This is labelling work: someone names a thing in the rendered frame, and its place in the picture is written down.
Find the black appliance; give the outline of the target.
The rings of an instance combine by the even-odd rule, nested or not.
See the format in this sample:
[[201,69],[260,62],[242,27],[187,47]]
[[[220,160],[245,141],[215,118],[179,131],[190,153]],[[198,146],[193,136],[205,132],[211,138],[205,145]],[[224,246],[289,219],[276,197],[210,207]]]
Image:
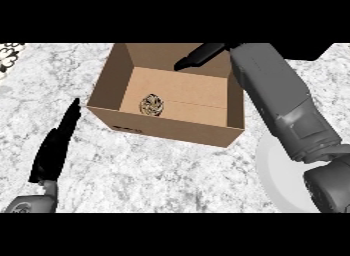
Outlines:
[[314,61],[331,48],[331,43],[273,43],[282,57],[289,60]]

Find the white round plate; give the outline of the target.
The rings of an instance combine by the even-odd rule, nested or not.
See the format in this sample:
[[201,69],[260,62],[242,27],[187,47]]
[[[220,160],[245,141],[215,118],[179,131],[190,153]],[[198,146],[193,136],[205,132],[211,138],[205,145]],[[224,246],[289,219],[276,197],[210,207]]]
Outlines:
[[266,132],[255,151],[255,169],[267,197],[285,213],[317,213],[303,179],[304,172],[325,166],[291,160],[277,138]]

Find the brown cupcake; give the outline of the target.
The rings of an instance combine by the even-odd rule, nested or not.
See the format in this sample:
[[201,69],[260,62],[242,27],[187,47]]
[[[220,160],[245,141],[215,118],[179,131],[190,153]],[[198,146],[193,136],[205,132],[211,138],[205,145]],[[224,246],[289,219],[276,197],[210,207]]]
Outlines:
[[149,116],[159,116],[164,111],[164,100],[158,95],[149,94],[140,102],[140,112]]

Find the brown cardboard box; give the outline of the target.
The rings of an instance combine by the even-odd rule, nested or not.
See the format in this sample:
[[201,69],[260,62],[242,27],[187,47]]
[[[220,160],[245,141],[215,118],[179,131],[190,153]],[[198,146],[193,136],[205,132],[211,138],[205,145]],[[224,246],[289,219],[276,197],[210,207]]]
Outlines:
[[[174,70],[195,43],[117,43],[87,108],[111,129],[218,147],[245,130],[244,90],[221,53],[204,66]],[[159,116],[140,112],[143,98],[164,100]]]

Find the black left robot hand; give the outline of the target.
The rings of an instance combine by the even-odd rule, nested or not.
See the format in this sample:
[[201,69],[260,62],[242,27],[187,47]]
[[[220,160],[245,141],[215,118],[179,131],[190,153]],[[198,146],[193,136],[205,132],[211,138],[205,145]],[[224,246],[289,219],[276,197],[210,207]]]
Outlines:
[[80,110],[80,99],[75,99],[66,109],[59,127],[50,130],[43,140],[32,163],[29,183],[56,181],[60,176],[69,141],[81,117]]

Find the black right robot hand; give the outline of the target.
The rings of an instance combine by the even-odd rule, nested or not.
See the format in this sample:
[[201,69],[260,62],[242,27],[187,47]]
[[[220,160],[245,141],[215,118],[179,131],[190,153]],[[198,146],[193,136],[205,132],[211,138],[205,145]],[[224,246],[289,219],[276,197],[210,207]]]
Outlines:
[[223,51],[239,47],[241,43],[204,43],[174,64],[174,70],[201,67]]

